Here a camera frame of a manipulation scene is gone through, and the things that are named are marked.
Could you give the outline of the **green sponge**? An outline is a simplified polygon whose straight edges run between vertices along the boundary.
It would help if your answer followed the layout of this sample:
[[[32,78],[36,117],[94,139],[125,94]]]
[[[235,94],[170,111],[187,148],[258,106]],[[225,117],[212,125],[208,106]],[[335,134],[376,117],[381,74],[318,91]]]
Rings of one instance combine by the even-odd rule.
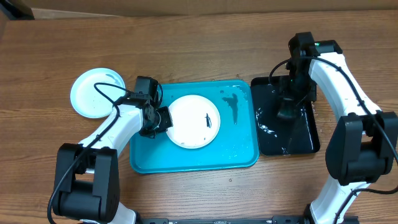
[[[296,107],[291,104],[281,104],[277,117],[284,120],[293,120],[297,117]]]

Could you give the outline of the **pink white plate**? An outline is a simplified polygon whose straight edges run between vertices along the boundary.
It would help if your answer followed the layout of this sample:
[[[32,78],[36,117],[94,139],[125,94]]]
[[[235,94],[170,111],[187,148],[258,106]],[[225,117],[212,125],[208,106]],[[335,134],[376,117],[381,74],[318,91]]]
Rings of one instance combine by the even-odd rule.
[[[221,116],[209,99],[200,95],[177,98],[169,106],[172,127],[167,136],[176,145],[185,149],[199,149],[208,145],[217,136]]]

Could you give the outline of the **light blue plate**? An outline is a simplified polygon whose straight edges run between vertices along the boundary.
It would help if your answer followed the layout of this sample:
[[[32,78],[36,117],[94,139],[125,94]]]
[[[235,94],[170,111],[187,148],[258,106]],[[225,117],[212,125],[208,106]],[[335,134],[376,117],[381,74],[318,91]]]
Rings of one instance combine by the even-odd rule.
[[[122,77],[108,68],[94,68],[80,75],[72,86],[70,101],[73,109],[86,118],[104,118],[112,111],[112,103],[96,91],[95,83],[126,87]]]

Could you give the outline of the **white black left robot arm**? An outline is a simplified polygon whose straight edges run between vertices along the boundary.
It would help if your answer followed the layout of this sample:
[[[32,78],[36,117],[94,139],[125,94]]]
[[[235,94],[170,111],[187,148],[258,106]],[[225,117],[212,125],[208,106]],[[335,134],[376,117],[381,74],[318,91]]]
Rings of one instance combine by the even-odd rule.
[[[155,95],[126,94],[112,102],[109,117],[78,144],[57,152],[47,218],[83,223],[135,223],[137,213],[120,201],[118,157],[136,133],[147,138],[172,127],[169,109]]]

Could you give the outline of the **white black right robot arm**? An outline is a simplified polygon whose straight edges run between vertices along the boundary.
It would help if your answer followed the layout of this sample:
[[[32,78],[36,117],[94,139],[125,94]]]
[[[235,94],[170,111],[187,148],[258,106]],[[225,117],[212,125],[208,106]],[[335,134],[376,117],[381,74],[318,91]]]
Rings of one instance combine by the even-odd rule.
[[[397,162],[397,115],[383,112],[362,91],[334,40],[291,39],[284,63],[277,117],[293,119],[308,99],[312,84],[320,87],[337,125],[326,149],[329,172],[319,196],[307,206],[307,223],[343,223],[349,206],[361,192],[392,195],[397,189],[370,188]]]

